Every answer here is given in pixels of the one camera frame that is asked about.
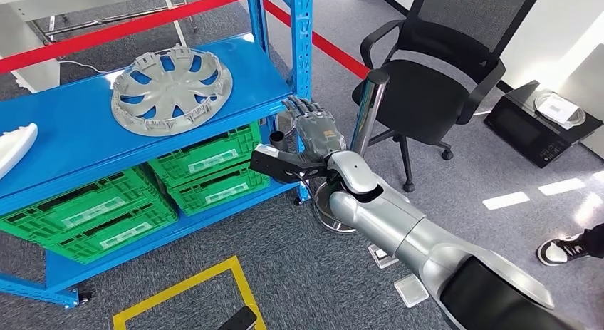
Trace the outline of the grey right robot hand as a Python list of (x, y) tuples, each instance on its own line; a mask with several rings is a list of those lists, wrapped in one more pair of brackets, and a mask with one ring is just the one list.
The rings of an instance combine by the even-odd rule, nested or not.
[(293, 119), (306, 161), (320, 162), (331, 153), (346, 150), (344, 136), (337, 129), (335, 118), (313, 100), (288, 96), (281, 103)]

